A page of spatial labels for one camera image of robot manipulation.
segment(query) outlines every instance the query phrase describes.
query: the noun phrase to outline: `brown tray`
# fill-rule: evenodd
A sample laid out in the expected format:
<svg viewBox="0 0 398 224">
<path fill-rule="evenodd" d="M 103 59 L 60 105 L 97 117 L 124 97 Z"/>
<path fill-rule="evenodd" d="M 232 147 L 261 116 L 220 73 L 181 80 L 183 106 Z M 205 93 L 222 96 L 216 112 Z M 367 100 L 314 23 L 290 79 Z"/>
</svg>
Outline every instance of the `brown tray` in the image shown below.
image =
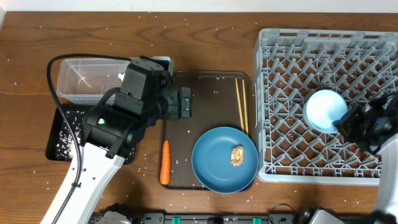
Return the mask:
<svg viewBox="0 0 398 224">
<path fill-rule="evenodd" d="M 220 126 L 241 129 L 235 78 L 238 79 L 243 120 L 245 119 L 244 80 L 249 137 L 253 139 L 251 137 L 254 132 L 251 80 L 241 72 L 175 72 L 173 77 L 177 89 L 185 86 L 192 90 L 192 117 L 164 122 L 162 142 L 166 139 L 170 142 L 171 170 L 173 171 L 169 185 L 164 185 L 164 187 L 179 190 L 207 190 L 206 187 L 202 187 L 192 169 L 193 147 L 199 137 L 210 129 Z M 159 152 L 158 177 L 162 160 L 162 145 Z"/>
</svg>

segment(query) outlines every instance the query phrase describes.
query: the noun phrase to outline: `chopsticks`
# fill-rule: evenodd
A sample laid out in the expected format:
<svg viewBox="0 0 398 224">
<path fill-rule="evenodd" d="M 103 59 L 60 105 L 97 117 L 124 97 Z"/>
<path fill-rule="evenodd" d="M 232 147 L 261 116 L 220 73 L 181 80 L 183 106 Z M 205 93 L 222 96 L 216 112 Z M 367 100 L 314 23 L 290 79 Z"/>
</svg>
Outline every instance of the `chopsticks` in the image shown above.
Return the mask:
<svg viewBox="0 0 398 224">
<path fill-rule="evenodd" d="M 243 116 L 242 116 L 242 106 L 241 106 L 241 95 L 239 94 L 239 87 L 238 87 L 238 79 L 235 78 L 235 85 L 236 85 L 236 97 L 238 99 L 238 107 L 239 107 L 239 118 L 241 120 L 241 129 L 242 132 L 246 133 L 249 135 L 249 127 L 248 127 L 248 110 L 246 106 L 246 91 L 244 88 L 244 80 L 243 80 L 243 105 L 244 105 L 244 117 L 245 117 L 245 123 L 246 123 L 246 130 L 243 126 Z"/>
</svg>

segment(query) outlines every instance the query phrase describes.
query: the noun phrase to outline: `white wall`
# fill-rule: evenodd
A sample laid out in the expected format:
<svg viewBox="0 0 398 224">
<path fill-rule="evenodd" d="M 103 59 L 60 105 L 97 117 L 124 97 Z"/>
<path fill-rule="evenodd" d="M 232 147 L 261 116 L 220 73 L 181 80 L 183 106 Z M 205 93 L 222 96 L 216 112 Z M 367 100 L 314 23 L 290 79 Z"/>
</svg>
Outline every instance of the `white wall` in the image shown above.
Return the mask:
<svg viewBox="0 0 398 224">
<path fill-rule="evenodd" d="M 4 21 L 5 16 L 6 16 L 6 12 L 5 12 L 5 10 L 0 6 L 0 31 L 1 31 L 2 23 L 3 23 L 3 21 Z"/>
<path fill-rule="evenodd" d="M 398 12 L 398 0 L 0 0 L 6 11 Z"/>
</svg>

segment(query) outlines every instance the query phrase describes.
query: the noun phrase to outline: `green connector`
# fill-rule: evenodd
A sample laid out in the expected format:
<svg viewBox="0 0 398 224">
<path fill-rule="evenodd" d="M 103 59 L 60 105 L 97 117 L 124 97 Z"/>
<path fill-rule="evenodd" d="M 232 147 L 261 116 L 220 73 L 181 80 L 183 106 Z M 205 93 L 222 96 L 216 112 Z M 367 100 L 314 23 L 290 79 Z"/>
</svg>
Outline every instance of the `green connector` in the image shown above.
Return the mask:
<svg viewBox="0 0 398 224">
<path fill-rule="evenodd" d="M 253 218 L 253 224 L 261 224 L 261 218 Z"/>
<path fill-rule="evenodd" d="M 180 222 L 181 222 L 180 217 L 173 217 L 173 221 L 172 221 L 173 224 L 180 224 Z"/>
</svg>

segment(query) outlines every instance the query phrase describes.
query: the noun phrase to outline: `white cup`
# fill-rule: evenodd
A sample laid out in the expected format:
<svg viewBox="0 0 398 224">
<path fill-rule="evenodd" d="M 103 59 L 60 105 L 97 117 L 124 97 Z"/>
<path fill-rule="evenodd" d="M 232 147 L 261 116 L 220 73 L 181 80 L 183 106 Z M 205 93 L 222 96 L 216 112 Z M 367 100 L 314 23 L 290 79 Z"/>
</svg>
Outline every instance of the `white cup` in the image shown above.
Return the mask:
<svg viewBox="0 0 398 224">
<path fill-rule="evenodd" d="M 335 133 L 337 128 L 333 122 L 341 119 L 347 111 L 347 104 L 338 93 L 320 90 L 305 102 L 303 117 L 311 128 L 322 133 Z"/>
</svg>

